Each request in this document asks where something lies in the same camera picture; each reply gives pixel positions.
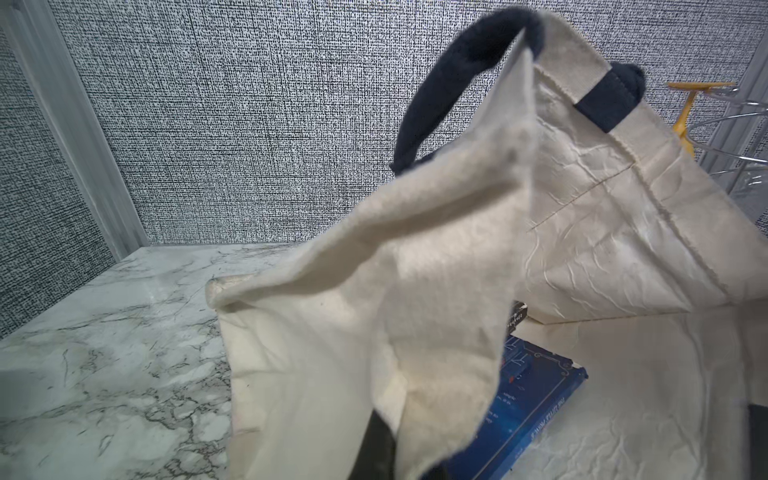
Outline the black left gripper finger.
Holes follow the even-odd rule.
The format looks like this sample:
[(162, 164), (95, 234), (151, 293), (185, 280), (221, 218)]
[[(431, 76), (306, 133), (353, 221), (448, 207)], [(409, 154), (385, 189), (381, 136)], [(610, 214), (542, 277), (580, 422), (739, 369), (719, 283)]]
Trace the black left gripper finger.
[(348, 480), (393, 480), (396, 439), (373, 410)]

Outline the cream canvas tote bag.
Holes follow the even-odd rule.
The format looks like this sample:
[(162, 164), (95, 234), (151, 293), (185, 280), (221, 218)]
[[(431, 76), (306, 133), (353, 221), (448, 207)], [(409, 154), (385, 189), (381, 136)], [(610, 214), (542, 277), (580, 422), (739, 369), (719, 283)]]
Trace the cream canvas tote bag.
[(745, 479), (767, 400), (767, 239), (561, 17), (461, 32), (401, 122), (393, 179), (272, 269), (212, 280), (233, 479), (348, 479), (376, 410), (394, 479), (468, 447), (513, 304), (592, 371), (550, 471)]

